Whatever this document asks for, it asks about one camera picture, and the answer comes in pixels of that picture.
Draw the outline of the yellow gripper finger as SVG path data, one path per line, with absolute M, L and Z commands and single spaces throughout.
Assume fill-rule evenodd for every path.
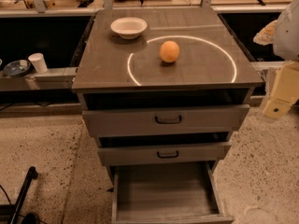
M 276 30 L 277 21 L 268 23 L 256 36 L 253 37 L 253 42 L 259 45 L 270 45 L 273 43 L 274 33 Z
M 273 85 L 263 101 L 262 114 L 268 119 L 281 119 L 298 100 L 299 63 L 284 63 L 275 71 Z

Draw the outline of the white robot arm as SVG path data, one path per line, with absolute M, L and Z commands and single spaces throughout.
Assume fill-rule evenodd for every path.
M 299 100 L 299 0 L 292 0 L 275 21 L 268 23 L 253 42 L 273 45 L 274 54 L 284 60 L 262 104 L 262 114 L 278 120 Z

